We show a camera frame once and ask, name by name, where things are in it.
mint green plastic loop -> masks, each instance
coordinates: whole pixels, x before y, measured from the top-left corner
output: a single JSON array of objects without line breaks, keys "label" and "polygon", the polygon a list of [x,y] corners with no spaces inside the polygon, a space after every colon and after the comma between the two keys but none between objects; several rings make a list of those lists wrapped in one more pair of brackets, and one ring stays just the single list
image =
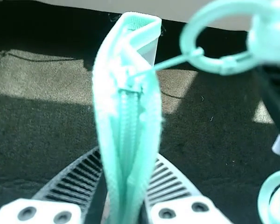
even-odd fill
[{"label": "mint green plastic loop", "polygon": [[230,15],[261,14],[269,12],[269,6],[262,0],[217,0],[206,5],[189,20],[180,36],[182,54],[195,67],[210,73],[232,75],[255,67],[259,61],[248,51],[214,59],[204,56],[203,50],[197,52],[196,39],[211,22]]},{"label": "mint green plastic loop", "polygon": [[280,171],[270,175],[258,195],[258,213],[263,224],[280,224]]}]

zipper ring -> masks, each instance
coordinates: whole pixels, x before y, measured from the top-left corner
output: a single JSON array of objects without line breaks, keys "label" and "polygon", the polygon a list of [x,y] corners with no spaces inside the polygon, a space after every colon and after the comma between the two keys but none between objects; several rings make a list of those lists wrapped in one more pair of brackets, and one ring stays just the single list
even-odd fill
[{"label": "zipper ring", "polygon": [[204,56],[196,46],[201,31],[211,22],[231,15],[268,15],[270,6],[261,0],[217,0],[203,7],[189,20],[180,36],[180,49],[187,61],[198,69],[220,75],[238,74],[255,67],[259,61],[249,51],[219,59]]}]

